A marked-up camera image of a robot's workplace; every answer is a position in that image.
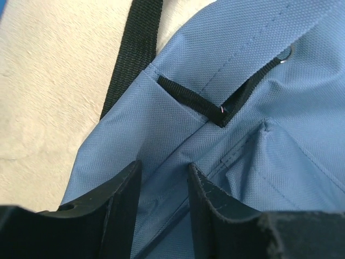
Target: metal ring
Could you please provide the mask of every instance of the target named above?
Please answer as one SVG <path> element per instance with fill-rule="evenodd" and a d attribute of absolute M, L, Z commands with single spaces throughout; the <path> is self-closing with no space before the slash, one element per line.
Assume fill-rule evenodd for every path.
<path fill-rule="evenodd" d="M 293 53 L 293 51 L 294 51 L 293 45 L 290 45 L 290 49 L 291 49 L 291 50 L 290 50 L 289 55 L 288 55 L 285 59 L 283 59 L 283 60 L 280 61 L 281 64 L 287 62 L 287 60 L 292 56 L 292 53 Z"/>

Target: bag strap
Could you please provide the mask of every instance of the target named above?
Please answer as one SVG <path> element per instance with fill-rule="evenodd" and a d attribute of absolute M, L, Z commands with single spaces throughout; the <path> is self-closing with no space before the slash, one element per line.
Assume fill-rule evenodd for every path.
<path fill-rule="evenodd" d="M 133 0 L 100 119 L 156 57 L 162 5 L 163 0 Z"/>

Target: wrinkled fabric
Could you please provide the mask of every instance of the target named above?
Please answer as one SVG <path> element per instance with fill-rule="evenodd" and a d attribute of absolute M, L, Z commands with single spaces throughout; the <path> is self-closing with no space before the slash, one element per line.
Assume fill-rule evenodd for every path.
<path fill-rule="evenodd" d="M 223 1 L 170 40 L 80 147 L 63 203 L 143 161 L 132 258 L 193 258 L 187 165 L 258 210 L 345 210 L 345 3 Z M 225 128 L 165 76 L 222 104 L 292 44 Z"/>

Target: beige surface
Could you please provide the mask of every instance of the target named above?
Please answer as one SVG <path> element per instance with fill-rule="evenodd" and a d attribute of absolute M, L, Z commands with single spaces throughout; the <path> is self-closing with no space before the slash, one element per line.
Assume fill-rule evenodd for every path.
<path fill-rule="evenodd" d="M 158 49 L 212 0 L 166 0 Z M 0 23 L 0 204 L 55 210 L 99 120 L 130 0 L 8 0 Z"/>

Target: pocket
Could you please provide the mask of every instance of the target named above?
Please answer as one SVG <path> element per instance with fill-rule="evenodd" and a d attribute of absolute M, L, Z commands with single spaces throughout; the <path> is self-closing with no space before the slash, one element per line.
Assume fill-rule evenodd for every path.
<path fill-rule="evenodd" d="M 237 143 L 208 177 L 258 210 L 345 208 L 344 186 L 270 120 Z"/>

